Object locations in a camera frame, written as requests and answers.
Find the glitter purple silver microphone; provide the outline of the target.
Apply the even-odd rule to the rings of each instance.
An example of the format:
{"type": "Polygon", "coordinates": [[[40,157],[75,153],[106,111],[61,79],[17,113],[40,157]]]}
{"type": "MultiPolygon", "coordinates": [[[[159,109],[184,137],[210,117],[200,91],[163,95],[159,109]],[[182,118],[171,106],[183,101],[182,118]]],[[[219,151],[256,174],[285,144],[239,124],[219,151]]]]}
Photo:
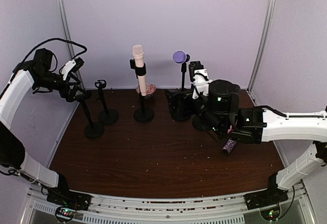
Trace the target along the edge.
{"type": "Polygon", "coordinates": [[[233,148],[236,146],[237,142],[231,139],[228,139],[225,145],[222,148],[223,155],[229,155],[233,148]]]}

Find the black clamp microphone stand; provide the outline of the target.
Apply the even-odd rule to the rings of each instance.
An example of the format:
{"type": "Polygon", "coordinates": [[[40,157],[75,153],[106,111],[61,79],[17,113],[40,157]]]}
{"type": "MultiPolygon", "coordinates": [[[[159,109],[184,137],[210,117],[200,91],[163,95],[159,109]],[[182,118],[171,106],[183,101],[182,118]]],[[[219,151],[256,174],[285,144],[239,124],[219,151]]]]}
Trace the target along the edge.
{"type": "Polygon", "coordinates": [[[103,105],[103,111],[101,111],[98,115],[98,120],[100,123],[104,125],[110,125],[115,123],[119,118],[119,113],[116,109],[111,109],[107,107],[106,99],[104,96],[104,88],[106,88],[106,81],[105,80],[97,80],[95,82],[95,87],[97,88],[98,98],[103,105]]]}

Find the black stand of glitter microphone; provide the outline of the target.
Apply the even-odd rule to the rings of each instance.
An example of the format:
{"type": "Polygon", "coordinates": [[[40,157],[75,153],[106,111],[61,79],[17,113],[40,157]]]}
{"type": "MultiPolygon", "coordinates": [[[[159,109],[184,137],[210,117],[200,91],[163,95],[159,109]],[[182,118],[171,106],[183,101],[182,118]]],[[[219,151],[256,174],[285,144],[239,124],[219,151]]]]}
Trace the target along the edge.
{"type": "Polygon", "coordinates": [[[100,137],[104,133],[104,126],[100,122],[92,120],[86,100],[79,102],[79,104],[81,105],[84,115],[88,121],[88,124],[84,128],[84,135],[89,139],[100,137]]]}

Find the black stand of blue microphone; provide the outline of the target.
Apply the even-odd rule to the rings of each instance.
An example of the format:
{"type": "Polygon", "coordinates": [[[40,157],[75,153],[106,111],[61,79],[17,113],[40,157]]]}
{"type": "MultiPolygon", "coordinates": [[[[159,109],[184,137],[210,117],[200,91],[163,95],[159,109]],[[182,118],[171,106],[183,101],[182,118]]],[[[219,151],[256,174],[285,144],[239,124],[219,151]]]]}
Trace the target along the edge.
{"type": "Polygon", "coordinates": [[[196,130],[199,130],[199,131],[206,130],[205,124],[203,124],[202,121],[200,120],[200,118],[196,115],[193,116],[192,125],[196,130]]]}

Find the pink microphone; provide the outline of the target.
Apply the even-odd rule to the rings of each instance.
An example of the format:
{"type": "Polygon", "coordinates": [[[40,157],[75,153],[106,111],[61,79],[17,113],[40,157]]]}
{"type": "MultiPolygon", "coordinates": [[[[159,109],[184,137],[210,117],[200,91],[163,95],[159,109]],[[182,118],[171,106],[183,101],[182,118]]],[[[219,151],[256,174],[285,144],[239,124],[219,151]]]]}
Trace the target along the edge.
{"type": "Polygon", "coordinates": [[[232,132],[232,125],[230,125],[230,128],[228,129],[227,133],[229,134],[230,132],[232,132]]]}

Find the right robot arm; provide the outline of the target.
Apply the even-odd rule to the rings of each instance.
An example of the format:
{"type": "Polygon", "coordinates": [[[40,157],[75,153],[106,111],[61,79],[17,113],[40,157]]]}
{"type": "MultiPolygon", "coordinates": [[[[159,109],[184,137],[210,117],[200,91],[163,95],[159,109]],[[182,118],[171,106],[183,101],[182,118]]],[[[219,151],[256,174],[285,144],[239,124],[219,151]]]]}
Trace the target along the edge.
{"type": "Polygon", "coordinates": [[[283,113],[270,106],[239,107],[240,87],[226,80],[195,84],[193,90],[166,90],[169,112],[196,115],[219,138],[244,144],[276,140],[311,140],[312,144],[292,164],[269,178],[262,193],[273,204],[303,177],[326,165],[326,111],[283,113]]]}

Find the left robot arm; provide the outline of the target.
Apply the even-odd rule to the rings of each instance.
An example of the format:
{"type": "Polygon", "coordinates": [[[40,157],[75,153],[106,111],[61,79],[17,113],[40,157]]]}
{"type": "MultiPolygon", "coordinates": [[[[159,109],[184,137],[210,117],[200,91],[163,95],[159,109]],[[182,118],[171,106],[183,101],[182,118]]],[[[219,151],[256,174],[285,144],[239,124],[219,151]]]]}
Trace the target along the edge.
{"type": "Polygon", "coordinates": [[[73,193],[66,189],[64,176],[48,169],[33,159],[23,143],[11,132],[16,112],[29,90],[38,93],[40,88],[45,92],[58,91],[67,102],[77,100],[76,93],[86,93],[80,87],[81,81],[74,75],[84,64],[78,57],[69,60],[59,73],[50,70],[53,52],[41,48],[36,50],[34,58],[19,63],[4,91],[1,93],[1,166],[8,169],[8,176],[19,174],[40,185],[55,189],[54,198],[63,206],[70,205],[73,193]]]}

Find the black stand of purple microphone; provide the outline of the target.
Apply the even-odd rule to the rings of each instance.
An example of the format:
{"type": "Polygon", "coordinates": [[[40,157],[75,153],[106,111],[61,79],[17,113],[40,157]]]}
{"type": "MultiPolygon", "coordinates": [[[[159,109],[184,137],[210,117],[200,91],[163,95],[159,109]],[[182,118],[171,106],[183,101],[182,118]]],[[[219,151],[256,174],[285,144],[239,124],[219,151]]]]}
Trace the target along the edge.
{"type": "MultiPolygon", "coordinates": [[[[181,73],[182,73],[182,78],[181,78],[181,92],[185,91],[185,73],[186,73],[186,66],[187,62],[190,60],[190,55],[187,54],[187,60],[185,63],[181,64],[181,73]]],[[[185,121],[189,119],[189,116],[186,116],[183,114],[183,109],[184,109],[184,98],[182,96],[183,94],[180,95],[179,100],[178,100],[178,107],[176,112],[172,114],[172,118],[177,121],[185,121]]]]}

